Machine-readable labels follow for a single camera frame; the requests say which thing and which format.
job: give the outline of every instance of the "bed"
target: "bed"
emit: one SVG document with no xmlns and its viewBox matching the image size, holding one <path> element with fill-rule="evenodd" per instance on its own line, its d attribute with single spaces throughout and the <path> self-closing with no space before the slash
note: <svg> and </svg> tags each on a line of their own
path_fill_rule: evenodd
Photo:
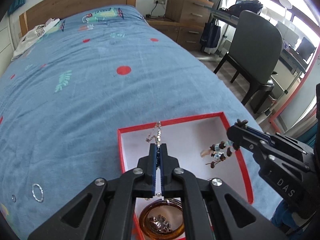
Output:
<svg viewBox="0 0 320 240">
<path fill-rule="evenodd" d="M 37 24 L 22 18 L 28 28 Z M 25 240 L 94 179 L 121 175 L 118 128 L 220 111 L 260 129 L 215 74 L 133 6 L 62 19 L 0 78 L 1 212 Z M 281 197 L 242 152 L 253 206 L 270 218 Z"/>
</svg>

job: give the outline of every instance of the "red box rim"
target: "red box rim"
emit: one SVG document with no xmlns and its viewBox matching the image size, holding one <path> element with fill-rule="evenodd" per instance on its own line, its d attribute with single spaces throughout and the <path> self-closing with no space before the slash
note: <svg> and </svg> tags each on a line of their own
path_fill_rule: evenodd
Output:
<svg viewBox="0 0 320 240">
<path fill-rule="evenodd" d="M 172 124 L 177 124 L 177 123 L 183 123 L 183 122 L 190 122 L 190 121 L 195 121 L 195 120 L 200 120 L 200 119 L 206 119 L 206 118 L 212 118 L 212 117 L 220 117 L 224 128 L 227 130 L 230 127 L 230 124 L 223 112 L 218 112 L 218 113 L 211 113 L 211 114 L 200 114 L 200 115 L 192 115 L 192 116 L 187 116 L 187 117 L 180 117 L 180 118 L 175 118 L 175 119 L 169 119 L 165 121 L 161 121 L 161 125 L 172 125 Z M 136 126 L 131 126 L 131 127 L 126 127 L 126 128 L 119 128 L 118 129 L 118 147 L 119 147 L 119 157 L 120 157 L 120 165 L 121 165 L 121 171 L 122 173 L 125 173 L 125 167 L 124 167 L 124 159 L 123 159 L 123 152 L 122 152 L 122 141 L 121 141 L 121 134 L 122 133 L 127 133 L 127 132 L 133 132 L 133 131 L 139 131 L 139 130 L 144 130 L 144 129 L 151 129 L 155 126 L 155 123 L 146 123 L 146 124 L 141 124 L 141 125 L 136 125 Z M 252 186 L 251 186 L 251 181 L 249 177 L 249 173 L 247 170 L 247 166 L 245 165 L 242 153 L 240 150 L 236 151 L 236 158 L 239 163 L 240 171 L 242 173 L 242 177 L 244 180 L 244 186 L 245 190 L 247 193 L 247 198 L 248 198 L 248 203 L 252 204 L 253 203 L 253 191 L 252 191 Z M 136 213 L 134 213 L 133 216 L 133 221 L 135 224 L 135 227 L 137 228 L 137 233 L 139 235 L 140 240 L 144 240 L 143 233 L 139 227 L 139 220 L 137 218 Z"/>
</svg>

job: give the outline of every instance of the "power outlet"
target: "power outlet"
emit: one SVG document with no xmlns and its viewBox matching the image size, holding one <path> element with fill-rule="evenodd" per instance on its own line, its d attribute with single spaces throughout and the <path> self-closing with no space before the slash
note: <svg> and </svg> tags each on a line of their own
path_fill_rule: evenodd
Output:
<svg viewBox="0 0 320 240">
<path fill-rule="evenodd" d="M 159 4 L 165 4 L 165 0 L 153 0 L 153 3 L 156 3 L 157 1 Z"/>
</svg>

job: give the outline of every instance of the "jewelry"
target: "jewelry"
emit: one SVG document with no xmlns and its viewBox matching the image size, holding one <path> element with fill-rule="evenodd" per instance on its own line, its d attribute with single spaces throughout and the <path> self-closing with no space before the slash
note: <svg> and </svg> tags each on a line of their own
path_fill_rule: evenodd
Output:
<svg viewBox="0 0 320 240">
<path fill-rule="evenodd" d="M 148 217 L 151 210 L 160 206 L 172 206 L 179 209 L 182 213 L 182 205 L 179 200 L 165 199 L 157 200 L 146 206 L 139 217 L 139 225 L 142 232 L 151 239 L 172 240 L 182 235 L 184 232 L 184 223 L 175 229 L 171 229 L 171 223 L 162 215 Z"/>
<path fill-rule="evenodd" d="M 37 186 L 39 188 L 39 190 L 41 191 L 41 199 L 37 199 L 36 195 L 35 195 L 35 186 Z M 41 186 L 39 184 L 32 184 L 32 195 L 35 198 L 36 201 L 38 202 L 42 202 L 43 201 L 43 189 L 41 188 Z"/>
<path fill-rule="evenodd" d="M 157 135 L 152 136 L 153 131 L 158 128 L 158 133 Z M 154 128 L 152 129 L 151 133 L 148 135 L 148 137 L 146 138 L 146 142 L 151 142 L 153 140 L 153 138 L 156 141 L 157 144 L 157 148 L 160 147 L 160 142 L 161 142 L 161 122 L 157 122 L 156 125 L 154 126 Z"/>
<path fill-rule="evenodd" d="M 227 148 L 227 152 L 223 153 L 220 150 L 223 150 Z M 239 150 L 239 146 L 235 145 L 234 142 L 228 140 L 226 142 L 221 141 L 219 144 L 213 144 L 210 146 L 209 150 L 204 150 L 200 153 L 201 157 L 204 157 L 206 155 L 211 154 L 211 157 L 213 157 L 213 161 L 211 163 L 206 163 L 206 165 L 210 164 L 210 167 L 213 169 L 215 165 L 219 162 L 223 162 L 228 157 L 231 157 L 233 153 L 235 153 L 237 150 Z"/>
<path fill-rule="evenodd" d="M 156 128 L 158 128 L 158 133 L 157 133 L 157 135 L 152 136 L 152 133 Z M 151 133 L 146 138 L 146 142 L 151 142 L 153 140 L 153 138 L 155 139 L 156 145 L 157 145 L 156 167 L 158 169 L 160 166 L 160 144 L 161 144 L 161 122 L 160 121 L 156 123 L 156 125 L 152 129 Z"/>
</svg>

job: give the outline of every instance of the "chair leg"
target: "chair leg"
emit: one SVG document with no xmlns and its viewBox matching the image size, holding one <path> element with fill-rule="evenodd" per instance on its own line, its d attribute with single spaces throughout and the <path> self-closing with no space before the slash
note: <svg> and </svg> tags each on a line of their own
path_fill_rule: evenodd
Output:
<svg viewBox="0 0 320 240">
<path fill-rule="evenodd" d="M 234 80 L 237 78 L 237 76 L 239 75 L 239 71 L 237 71 L 236 73 L 235 73 L 235 75 L 233 76 L 233 78 L 231 79 L 231 81 L 230 81 L 230 83 L 233 83 L 234 82 Z"/>
<path fill-rule="evenodd" d="M 228 54 L 224 55 L 224 57 L 222 58 L 222 60 L 219 62 L 218 66 L 216 67 L 216 69 L 214 70 L 214 73 L 217 74 L 219 69 L 222 67 L 222 65 L 226 62 L 226 60 L 228 59 Z"/>
<path fill-rule="evenodd" d="M 249 99 L 254 95 L 255 92 L 258 91 L 259 85 L 258 84 L 250 84 L 250 88 L 244 98 L 242 99 L 241 103 L 245 106 Z"/>
<path fill-rule="evenodd" d="M 267 98 L 268 98 L 268 96 L 270 95 L 270 93 L 271 93 L 271 90 L 270 90 L 270 91 L 266 91 L 266 92 L 263 94 L 261 100 L 259 101 L 259 103 L 258 103 L 257 106 L 255 107 L 255 109 L 253 110 L 253 113 L 254 113 L 254 114 L 256 114 L 256 113 L 259 111 L 260 107 L 262 106 L 262 104 L 264 103 L 264 101 L 267 100 Z"/>
</svg>

